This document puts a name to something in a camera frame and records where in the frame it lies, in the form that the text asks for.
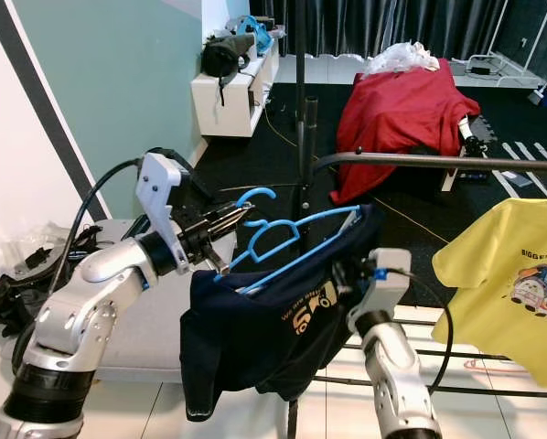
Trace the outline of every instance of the red cloth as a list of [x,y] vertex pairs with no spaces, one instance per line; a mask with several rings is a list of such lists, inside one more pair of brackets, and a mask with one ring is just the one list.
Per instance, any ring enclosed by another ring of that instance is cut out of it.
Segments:
[[[340,118],[337,152],[408,154],[425,145],[441,155],[458,155],[458,123],[466,115],[478,115],[478,103],[455,87],[445,59],[440,70],[414,68],[401,73],[377,73],[355,85]],[[395,166],[341,165],[338,191],[330,193],[344,204],[385,180]]]

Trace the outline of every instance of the clothes hanger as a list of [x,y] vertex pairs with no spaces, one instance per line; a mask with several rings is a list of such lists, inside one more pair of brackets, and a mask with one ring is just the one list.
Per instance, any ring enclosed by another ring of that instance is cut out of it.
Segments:
[[[267,195],[269,198],[274,199],[276,198],[275,192],[273,192],[268,187],[256,187],[255,189],[251,189],[245,194],[239,198],[239,200],[236,203],[237,207],[241,207],[249,198],[258,195],[258,194],[264,194]],[[350,212],[349,216],[347,217],[347,220],[343,223],[343,226],[340,228],[340,230],[330,238],[327,238],[326,240],[322,241],[320,244],[318,244],[313,249],[309,250],[308,252],[304,253],[303,255],[299,256],[298,258],[294,259],[293,261],[289,262],[288,264],[284,265],[283,267],[277,269],[273,273],[268,274],[263,279],[243,288],[240,290],[240,294],[248,294],[249,292],[255,290],[256,288],[259,288],[260,286],[266,284],[270,280],[272,280],[275,276],[278,276],[281,273],[286,272],[290,268],[294,267],[295,265],[298,265],[300,262],[306,260],[310,256],[312,256],[314,253],[322,250],[323,248],[327,247],[331,242],[334,242],[340,235],[343,233],[343,231],[347,228],[346,224],[350,225],[356,220],[360,218],[360,206],[348,206],[345,208],[335,208],[335,209],[329,209],[324,210],[322,212],[315,213],[313,215],[309,215],[305,218],[302,218],[298,221],[291,221],[289,219],[277,219],[275,221],[268,221],[267,219],[258,219],[256,221],[245,221],[244,225],[247,227],[257,227],[259,228],[251,237],[249,240],[249,244],[247,246],[247,250],[243,253],[241,253],[239,256],[237,256],[230,264],[229,267],[233,268],[235,265],[237,265],[239,262],[243,261],[245,258],[250,256],[254,262],[259,263],[270,256],[273,256],[274,254],[278,253],[280,250],[286,248],[287,246],[293,244],[294,242],[298,241],[300,239],[300,231],[298,230],[298,227],[303,226],[304,224],[307,224],[309,222],[320,220],[325,217],[329,217],[331,215],[337,215],[339,213],[345,213]],[[271,250],[263,253],[263,254],[257,254],[255,252],[255,242],[259,239],[260,236],[262,236],[265,232],[267,232],[269,229],[272,229],[277,226],[287,226],[292,231],[293,235],[290,239],[282,242],[281,244],[276,245]],[[222,276],[220,274],[217,274],[214,278],[215,282],[218,282]]]

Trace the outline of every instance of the white wall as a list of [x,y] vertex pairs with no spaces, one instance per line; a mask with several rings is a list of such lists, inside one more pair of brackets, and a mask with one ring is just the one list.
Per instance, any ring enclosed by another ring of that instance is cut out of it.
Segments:
[[[0,44],[0,244],[49,220],[68,227],[79,205],[80,197]],[[0,369],[4,398],[12,377],[6,363],[0,362]]]
[[202,0],[202,42],[236,16],[249,15],[249,0]]

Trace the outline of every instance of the black curtain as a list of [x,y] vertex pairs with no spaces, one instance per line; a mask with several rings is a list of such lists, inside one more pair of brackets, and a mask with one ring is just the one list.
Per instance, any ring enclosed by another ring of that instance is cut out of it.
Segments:
[[[253,15],[273,16],[285,25],[282,54],[295,53],[295,1],[250,0]],[[381,51],[388,26],[391,38],[384,47],[420,41],[435,56],[448,59],[485,53],[503,6],[503,0],[397,0],[391,23],[390,4],[396,0],[297,1],[306,1],[306,53],[364,58]]]

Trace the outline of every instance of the mint green wall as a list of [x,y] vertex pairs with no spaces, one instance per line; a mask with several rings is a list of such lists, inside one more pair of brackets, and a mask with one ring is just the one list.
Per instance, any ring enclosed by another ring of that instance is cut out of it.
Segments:
[[[200,5],[190,15],[178,1],[188,0],[14,0],[95,178],[155,146],[188,158],[200,140],[190,91]],[[134,183],[123,171],[103,188],[115,218],[140,211]]]

